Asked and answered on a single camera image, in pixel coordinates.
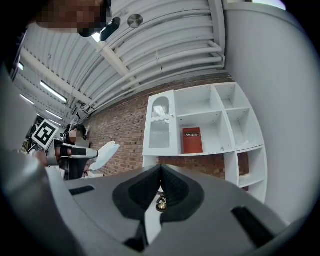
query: red box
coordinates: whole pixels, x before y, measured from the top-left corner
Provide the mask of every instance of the red box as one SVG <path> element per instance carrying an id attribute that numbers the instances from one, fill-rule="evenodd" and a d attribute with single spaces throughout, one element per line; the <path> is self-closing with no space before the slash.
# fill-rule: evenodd
<path id="1" fill-rule="evenodd" d="M 200 128 L 185 128 L 183 133 L 183 153 L 203 153 Z"/>

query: ceiling beam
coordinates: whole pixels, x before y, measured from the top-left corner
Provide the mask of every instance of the ceiling beam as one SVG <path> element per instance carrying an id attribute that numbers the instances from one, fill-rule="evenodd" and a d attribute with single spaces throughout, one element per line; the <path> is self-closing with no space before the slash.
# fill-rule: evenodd
<path id="1" fill-rule="evenodd" d="M 89 43 L 100 53 L 106 61 L 122 76 L 129 74 L 130 71 L 122 60 L 117 56 L 117 54 L 106 44 L 104 41 L 96 42 L 91 36 L 87 38 Z M 130 77 L 131 82 L 136 81 L 134 77 Z"/>
<path id="2" fill-rule="evenodd" d="M 69 108 L 67 105 L 55 100 L 54 98 L 50 97 L 48 94 L 46 94 L 42 90 L 38 89 L 36 86 L 34 86 L 30 81 L 28 81 L 26 78 L 24 78 L 19 73 L 16 76 L 16 78 L 18 81 L 20 81 L 23 84 L 23 86 L 25 86 L 25 88 L 27 90 L 32 92 L 32 94 L 34 94 L 37 98 L 46 99 L 52 105 L 55 105 L 56 107 L 61 108 L 61 109 L 65 109 L 66 111 L 71 113 L 71 111 L 72 111 L 71 108 Z"/>
<path id="3" fill-rule="evenodd" d="M 63 81 L 60 77 L 54 74 L 50 69 L 44 66 L 40 61 L 38 61 L 35 57 L 33 57 L 25 48 L 22 48 L 21 56 L 38 72 L 43 74 L 45 77 L 51 80 L 56 86 L 60 87 L 62 90 L 64 90 L 68 94 L 74 96 L 75 98 L 77 98 L 79 101 L 82 101 L 83 103 L 89 104 L 91 102 L 91 99 L 89 97 L 85 96 L 80 91 L 73 88 L 70 84 Z"/>

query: brick wall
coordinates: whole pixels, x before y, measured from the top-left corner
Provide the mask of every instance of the brick wall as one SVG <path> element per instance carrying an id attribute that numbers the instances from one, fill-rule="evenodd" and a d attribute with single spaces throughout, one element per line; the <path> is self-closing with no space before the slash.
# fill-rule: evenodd
<path id="1" fill-rule="evenodd" d="M 150 96 L 170 90 L 233 81 L 227 73 L 174 81 L 140 92 L 90 117 L 85 125 L 90 126 L 88 139 L 91 148 L 99 150 L 110 141 L 120 144 L 117 153 L 100 171 L 105 175 L 113 175 L 142 167 L 146 113 Z M 190 169 L 224 178 L 223 155 L 175 158 L 175 165 L 185 165 Z M 164 158 L 159 161 L 169 164 Z"/>
<path id="2" fill-rule="evenodd" d="M 239 175 L 249 173 L 248 153 L 238 155 Z M 211 175 L 220 179 L 225 178 L 225 161 L 223 154 L 201 155 L 201 156 L 161 156 L 158 163 L 161 165 L 172 165 L 202 174 Z"/>

